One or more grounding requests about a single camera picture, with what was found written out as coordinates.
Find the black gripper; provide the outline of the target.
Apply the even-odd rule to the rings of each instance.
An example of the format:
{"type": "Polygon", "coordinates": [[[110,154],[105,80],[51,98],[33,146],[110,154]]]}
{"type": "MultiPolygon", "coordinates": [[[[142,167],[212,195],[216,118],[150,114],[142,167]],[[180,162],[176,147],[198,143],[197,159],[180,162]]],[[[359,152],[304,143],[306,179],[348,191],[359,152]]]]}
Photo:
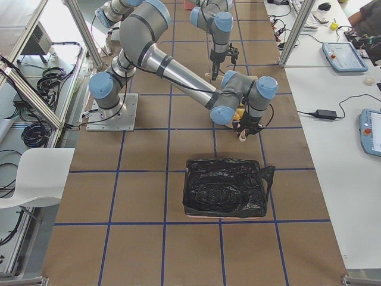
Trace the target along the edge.
{"type": "Polygon", "coordinates": [[[214,64],[222,63],[226,57],[230,57],[230,61],[232,64],[236,64],[238,60],[239,50],[232,46],[232,43],[229,43],[226,49],[222,52],[215,52],[213,49],[210,52],[210,60],[214,64]]]}
{"type": "Polygon", "coordinates": [[[255,135],[262,131],[264,127],[259,123],[260,117],[252,117],[244,114],[240,120],[233,121],[233,129],[238,138],[246,138],[248,135],[255,135]]]}

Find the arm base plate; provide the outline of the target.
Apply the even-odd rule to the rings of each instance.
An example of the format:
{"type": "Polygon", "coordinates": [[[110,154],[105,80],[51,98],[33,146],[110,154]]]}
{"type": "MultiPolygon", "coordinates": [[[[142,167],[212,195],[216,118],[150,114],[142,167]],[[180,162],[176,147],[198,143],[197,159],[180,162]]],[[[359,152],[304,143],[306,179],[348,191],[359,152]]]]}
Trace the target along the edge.
{"type": "Polygon", "coordinates": [[[135,128],[136,110],[138,106],[138,94],[119,93],[119,104],[109,110],[98,107],[93,100],[92,109],[88,118],[86,130],[89,132],[133,132],[135,128]]]}

